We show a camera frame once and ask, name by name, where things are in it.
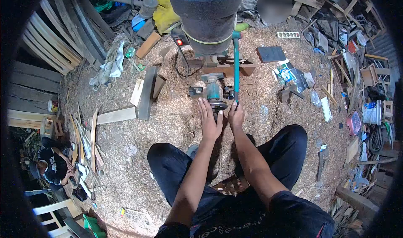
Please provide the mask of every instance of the electric cord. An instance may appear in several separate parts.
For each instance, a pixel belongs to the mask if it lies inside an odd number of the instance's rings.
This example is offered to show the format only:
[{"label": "electric cord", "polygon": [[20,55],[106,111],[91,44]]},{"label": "electric cord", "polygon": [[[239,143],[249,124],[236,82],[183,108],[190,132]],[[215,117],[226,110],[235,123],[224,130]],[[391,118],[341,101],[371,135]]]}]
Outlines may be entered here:
[{"label": "electric cord", "polygon": [[[184,59],[184,62],[185,62],[185,64],[186,64],[186,67],[187,67],[186,75],[179,73],[179,70],[178,70],[178,67],[177,67],[177,61],[178,61],[178,55],[179,55],[179,53],[181,53],[181,55],[182,55],[182,57],[183,57],[183,59]],[[178,46],[178,52],[177,52],[177,54],[176,54],[176,56],[175,56],[175,63],[174,63],[174,66],[175,66],[175,70],[176,70],[176,72],[178,73],[179,77],[180,77],[181,79],[184,79],[184,80],[187,79],[189,76],[192,76],[192,75],[194,75],[195,73],[197,73],[200,69],[202,69],[202,68],[199,68],[199,69],[195,70],[192,74],[189,74],[189,72],[190,72],[189,63],[187,62],[187,59],[186,59],[186,57],[184,56],[184,53],[183,53],[183,51],[182,51],[182,49],[181,49],[180,46]]]}]

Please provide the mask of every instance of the yellow cloth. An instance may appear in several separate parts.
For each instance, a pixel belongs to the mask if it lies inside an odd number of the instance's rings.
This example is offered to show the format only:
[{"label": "yellow cloth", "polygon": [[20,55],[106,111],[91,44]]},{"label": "yellow cloth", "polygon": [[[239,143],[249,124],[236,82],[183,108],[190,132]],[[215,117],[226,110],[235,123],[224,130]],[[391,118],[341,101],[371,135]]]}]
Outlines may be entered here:
[{"label": "yellow cloth", "polygon": [[175,14],[169,0],[158,0],[157,9],[154,11],[153,19],[160,34],[167,34],[167,29],[175,22],[180,21],[180,17]]}]

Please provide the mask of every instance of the sawdust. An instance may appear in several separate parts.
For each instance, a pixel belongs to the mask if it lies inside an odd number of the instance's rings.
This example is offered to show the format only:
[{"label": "sawdust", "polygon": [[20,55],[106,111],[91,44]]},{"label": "sawdust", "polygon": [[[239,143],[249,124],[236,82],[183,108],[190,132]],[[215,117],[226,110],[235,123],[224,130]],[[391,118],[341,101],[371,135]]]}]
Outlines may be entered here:
[{"label": "sawdust", "polygon": [[[308,72],[311,67],[316,70],[315,90],[320,98],[325,93],[319,88],[330,82],[328,68],[321,69],[320,64],[326,66],[327,59],[320,54],[314,54],[312,47],[304,39],[279,39],[275,31],[298,31],[297,28],[289,28],[286,22],[272,25],[265,29],[249,28],[243,32],[243,39],[240,40],[240,52],[244,58],[253,57],[259,62],[256,48],[259,46],[281,46],[290,62],[303,72]],[[83,210],[93,209],[100,220],[102,227],[107,229],[108,237],[151,237],[154,236],[158,227],[167,217],[170,206],[166,202],[156,181],[149,175],[147,162],[147,151],[150,146],[158,142],[171,143],[179,149],[186,151],[192,144],[198,144],[202,139],[202,130],[197,114],[196,99],[188,96],[189,85],[200,85],[201,71],[182,80],[176,73],[173,65],[175,62],[176,48],[172,47],[163,58],[159,55],[161,49],[173,45],[168,37],[162,40],[143,59],[136,59],[137,63],[146,66],[160,65],[159,74],[167,79],[158,99],[153,103],[149,121],[128,120],[117,123],[110,123],[97,126],[96,142],[106,153],[103,157],[105,165],[101,176],[101,183],[107,186],[106,191],[96,192],[96,204],[94,209],[90,200],[84,203],[73,197],[75,203]],[[194,59],[189,47],[184,48],[189,59]],[[178,59],[179,71],[184,73],[181,60]],[[347,170],[343,169],[345,163],[346,146],[349,142],[348,129],[345,126],[339,129],[339,123],[345,124],[347,113],[344,109],[344,101],[340,95],[340,83],[335,81],[335,99],[341,106],[330,105],[333,119],[326,123],[321,108],[315,107],[310,102],[309,90],[302,94],[301,100],[295,96],[291,98],[290,104],[282,104],[277,97],[277,87],[272,75],[275,63],[257,64],[257,68],[250,77],[240,78],[239,100],[246,110],[244,129],[246,133],[254,136],[257,145],[270,140],[282,127],[289,124],[299,124],[305,128],[308,134],[307,154],[300,179],[294,186],[292,192],[297,193],[301,189],[300,197],[307,200],[313,199],[322,209],[327,210],[334,197],[335,187],[344,184]],[[83,120],[92,117],[96,108],[99,113],[132,107],[129,100],[133,92],[136,78],[144,78],[145,71],[133,74],[131,66],[125,68],[120,78],[112,79],[112,87],[101,87],[94,92],[88,85],[89,79],[95,74],[94,69],[88,64],[84,67],[81,75],[71,71],[63,79],[61,100],[64,101],[67,90],[70,89],[70,97],[66,104],[62,104],[63,115],[66,118],[64,127],[73,137],[73,126],[69,122],[69,113],[77,111],[77,101],[80,104]],[[225,78],[224,83],[230,85],[232,78]],[[318,151],[316,140],[322,139],[323,144],[330,148],[329,157],[326,161],[325,170],[322,174],[323,188],[328,190],[314,189],[306,186],[314,186],[318,168]],[[128,144],[137,146],[136,155],[132,156],[133,163],[129,164],[129,154],[125,151]],[[225,127],[220,154],[214,162],[214,175],[212,185],[224,180],[234,172],[234,160],[231,155],[233,135],[229,127]],[[92,180],[86,180],[89,187],[93,185]],[[66,186],[67,194],[71,196],[71,187]],[[143,215],[130,214],[120,216],[121,207],[148,211],[154,220],[154,224],[148,223]]]}]

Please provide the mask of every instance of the power tool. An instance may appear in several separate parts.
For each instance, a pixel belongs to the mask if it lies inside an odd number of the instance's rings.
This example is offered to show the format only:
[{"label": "power tool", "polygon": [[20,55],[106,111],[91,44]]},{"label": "power tool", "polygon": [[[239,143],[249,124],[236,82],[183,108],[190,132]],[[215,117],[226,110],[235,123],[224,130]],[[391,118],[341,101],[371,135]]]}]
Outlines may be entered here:
[{"label": "power tool", "polygon": [[[240,32],[234,31],[238,6],[241,0],[170,0],[176,14],[181,18],[181,26],[171,31],[178,46],[178,53],[184,58],[189,76],[189,65],[181,46],[190,45],[197,57],[226,55],[231,40],[234,43],[234,86],[226,88],[226,98],[238,101],[239,94],[239,39]],[[222,101],[217,81],[224,73],[203,74],[201,79],[207,83],[207,99],[216,113],[228,105]]]}]

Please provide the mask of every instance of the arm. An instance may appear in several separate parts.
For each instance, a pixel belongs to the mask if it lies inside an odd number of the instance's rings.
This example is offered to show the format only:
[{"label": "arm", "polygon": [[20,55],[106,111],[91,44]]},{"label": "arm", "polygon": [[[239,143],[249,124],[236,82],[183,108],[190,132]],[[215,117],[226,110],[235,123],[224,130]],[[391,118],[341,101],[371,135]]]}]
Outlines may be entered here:
[{"label": "arm", "polygon": [[192,217],[198,208],[199,201],[203,194],[213,146],[222,131],[222,111],[220,111],[218,115],[216,124],[213,110],[208,101],[205,98],[199,99],[198,105],[203,139],[179,187],[165,224],[179,222],[190,227]]},{"label": "arm", "polygon": [[66,161],[68,169],[74,169],[74,166],[71,164],[71,161],[68,159],[68,157],[64,156],[63,153],[58,148],[52,147],[51,149],[54,153],[58,154],[63,160]]},{"label": "arm", "polygon": [[288,191],[288,189],[272,174],[266,160],[244,133],[242,123],[245,111],[241,104],[235,111],[236,106],[237,103],[234,101],[228,114],[228,121],[234,134],[239,162],[245,178],[268,209],[271,197],[280,191]]}]

